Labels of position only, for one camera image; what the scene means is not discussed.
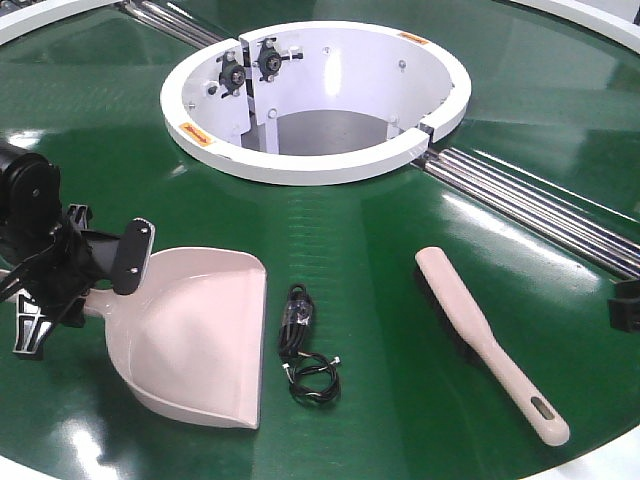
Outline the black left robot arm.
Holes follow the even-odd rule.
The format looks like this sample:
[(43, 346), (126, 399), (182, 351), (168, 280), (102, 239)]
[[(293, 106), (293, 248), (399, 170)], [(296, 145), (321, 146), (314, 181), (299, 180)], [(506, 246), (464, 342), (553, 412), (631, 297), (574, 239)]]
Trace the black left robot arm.
[(91, 288), (101, 281), (118, 295), (140, 286), (153, 225), (131, 220), (120, 235), (90, 228), (87, 205), (64, 207), (59, 168), (44, 156), (1, 144), (1, 298), (16, 300), (13, 352), (39, 360), (59, 325), (81, 328)]

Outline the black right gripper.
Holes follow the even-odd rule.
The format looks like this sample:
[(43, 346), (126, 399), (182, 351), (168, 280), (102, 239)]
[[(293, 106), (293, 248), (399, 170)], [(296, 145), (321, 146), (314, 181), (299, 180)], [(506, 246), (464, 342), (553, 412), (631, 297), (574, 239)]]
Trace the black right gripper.
[(614, 297), (608, 300), (610, 326), (627, 333), (639, 331), (639, 280), (615, 284)]

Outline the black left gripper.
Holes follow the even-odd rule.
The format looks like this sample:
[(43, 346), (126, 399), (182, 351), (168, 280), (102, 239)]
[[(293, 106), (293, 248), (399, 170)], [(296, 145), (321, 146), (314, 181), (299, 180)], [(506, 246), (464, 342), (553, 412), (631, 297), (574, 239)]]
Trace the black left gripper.
[(83, 327), (84, 296), (97, 282), (111, 281), (117, 295), (138, 289), (151, 254), (154, 225), (135, 218), (120, 237), (91, 229), (91, 218), (89, 206), (70, 205), (42, 246), (10, 262), (13, 269), (1, 280), (1, 299), (20, 290), (30, 294), (16, 296), (13, 353), (20, 359), (44, 358), (44, 343), (54, 324)]

